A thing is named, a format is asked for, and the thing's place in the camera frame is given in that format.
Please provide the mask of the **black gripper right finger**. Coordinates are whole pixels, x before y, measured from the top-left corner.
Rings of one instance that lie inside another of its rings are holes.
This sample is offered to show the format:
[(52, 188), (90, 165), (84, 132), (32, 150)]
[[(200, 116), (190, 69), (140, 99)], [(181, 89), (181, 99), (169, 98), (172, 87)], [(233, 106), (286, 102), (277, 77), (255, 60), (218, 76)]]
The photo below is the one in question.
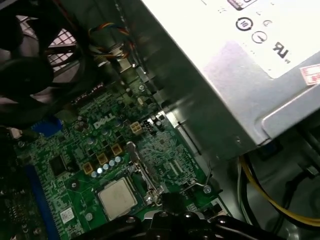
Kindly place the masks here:
[(277, 236), (257, 226), (228, 215), (217, 215), (211, 221), (187, 211), (182, 195), (174, 194), (174, 212), (178, 217), (179, 234), (187, 240), (275, 240)]

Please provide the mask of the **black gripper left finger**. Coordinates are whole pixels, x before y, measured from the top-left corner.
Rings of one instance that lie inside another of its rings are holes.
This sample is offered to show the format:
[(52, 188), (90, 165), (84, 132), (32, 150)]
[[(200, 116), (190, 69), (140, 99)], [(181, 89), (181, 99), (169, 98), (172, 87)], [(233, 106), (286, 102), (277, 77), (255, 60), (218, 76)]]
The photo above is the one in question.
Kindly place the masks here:
[(162, 210), (150, 211), (149, 218), (123, 215), (82, 234), (83, 240), (171, 240), (177, 210), (177, 193), (161, 197)]

